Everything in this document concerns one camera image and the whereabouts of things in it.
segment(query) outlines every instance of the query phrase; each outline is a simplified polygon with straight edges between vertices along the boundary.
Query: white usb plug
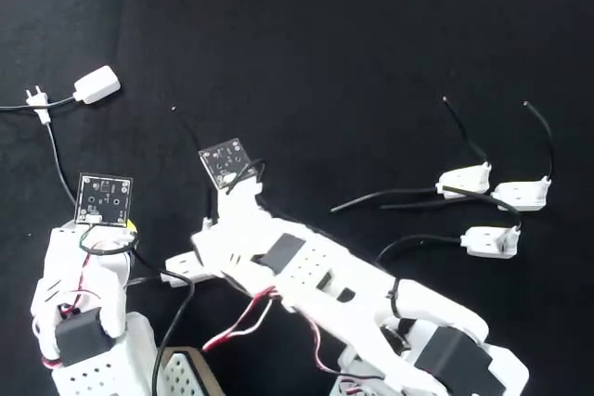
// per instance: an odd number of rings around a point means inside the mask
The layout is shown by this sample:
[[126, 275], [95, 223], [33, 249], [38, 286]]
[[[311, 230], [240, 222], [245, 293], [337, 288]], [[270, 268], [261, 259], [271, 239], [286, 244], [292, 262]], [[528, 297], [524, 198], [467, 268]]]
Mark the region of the white usb plug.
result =
[[74, 83], [75, 92], [72, 96], [77, 101], [93, 104], [105, 96], [120, 90], [120, 81], [110, 66], [105, 65]]

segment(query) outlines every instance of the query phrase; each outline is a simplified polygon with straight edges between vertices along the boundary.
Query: white sensor housing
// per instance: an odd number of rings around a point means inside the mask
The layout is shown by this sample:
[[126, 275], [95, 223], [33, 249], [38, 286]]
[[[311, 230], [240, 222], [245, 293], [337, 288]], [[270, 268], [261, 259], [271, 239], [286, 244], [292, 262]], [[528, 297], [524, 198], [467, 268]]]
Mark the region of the white sensor housing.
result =
[[465, 197], [456, 192], [444, 190], [444, 186], [456, 189], [468, 190], [477, 194], [483, 194], [489, 190], [489, 173], [491, 165], [488, 162], [476, 166], [464, 167], [455, 171], [448, 171], [439, 177], [435, 185], [438, 194], [443, 194], [445, 199]]
[[517, 226], [474, 226], [461, 237], [460, 245], [475, 257], [510, 259], [518, 253], [520, 232]]
[[[508, 203], [518, 211], [540, 211], [547, 205], [550, 183], [547, 176], [543, 176], [540, 181], [501, 183], [491, 193], [491, 196]], [[501, 206], [497, 207], [501, 211], [507, 210]]]

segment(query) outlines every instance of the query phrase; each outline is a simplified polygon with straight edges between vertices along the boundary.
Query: small circuit board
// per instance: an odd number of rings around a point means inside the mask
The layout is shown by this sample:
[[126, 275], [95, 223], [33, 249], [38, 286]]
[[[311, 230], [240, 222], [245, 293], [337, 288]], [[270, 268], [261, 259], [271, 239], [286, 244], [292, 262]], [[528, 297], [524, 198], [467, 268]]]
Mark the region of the small circuit board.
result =
[[74, 221], [126, 227], [131, 194], [132, 178], [81, 173]]
[[[208, 147], [199, 153], [200, 160], [217, 189], [229, 186], [250, 162], [250, 157], [237, 138]], [[255, 168], [251, 167], [241, 176], [241, 179], [250, 178], [256, 174]]]

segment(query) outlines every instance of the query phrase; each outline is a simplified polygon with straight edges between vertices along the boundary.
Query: black cloth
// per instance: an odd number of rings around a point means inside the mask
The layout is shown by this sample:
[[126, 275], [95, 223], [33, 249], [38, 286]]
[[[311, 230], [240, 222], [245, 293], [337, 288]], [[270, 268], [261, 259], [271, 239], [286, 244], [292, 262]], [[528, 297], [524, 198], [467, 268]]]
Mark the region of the black cloth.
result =
[[[204, 147], [239, 137], [267, 160], [271, 208], [369, 261], [400, 236], [509, 225], [480, 204], [328, 209], [369, 191], [431, 186], [473, 163], [443, 95], [488, 153], [493, 185], [541, 178], [545, 138], [521, 106], [532, 101], [555, 134], [558, 169], [548, 206], [524, 216], [517, 257], [435, 247], [387, 268], [480, 314], [490, 341], [530, 369], [526, 395], [590, 393], [592, 0], [0, 0], [0, 11], [3, 105], [22, 103], [35, 84], [61, 99], [103, 64], [118, 73], [120, 93], [55, 110], [53, 124], [71, 184], [79, 172], [134, 177], [132, 217], [154, 262], [190, 250], [204, 213], [202, 168], [178, 115]], [[0, 160], [2, 392], [54, 394], [29, 305], [49, 231], [72, 217], [71, 204], [34, 115], [0, 116]], [[128, 306], [160, 340], [184, 294], [140, 285]], [[247, 304], [221, 282], [196, 294], [174, 345], [201, 346]], [[334, 364], [340, 342], [323, 344]], [[258, 332], [206, 357], [229, 395], [324, 395], [333, 381], [314, 366], [306, 323], [279, 307]]]

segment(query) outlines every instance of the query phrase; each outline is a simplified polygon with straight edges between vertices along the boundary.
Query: hole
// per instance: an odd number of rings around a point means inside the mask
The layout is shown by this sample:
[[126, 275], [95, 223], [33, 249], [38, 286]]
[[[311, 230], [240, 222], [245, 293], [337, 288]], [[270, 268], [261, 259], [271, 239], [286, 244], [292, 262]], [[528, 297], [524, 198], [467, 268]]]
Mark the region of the hole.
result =
[[340, 303], [346, 303], [348, 301], [351, 301], [352, 299], [355, 298], [355, 292], [346, 287], [345, 289], [343, 289], [341, 291], [341, 294], [336, 298], [337, 301], [339, 301]]

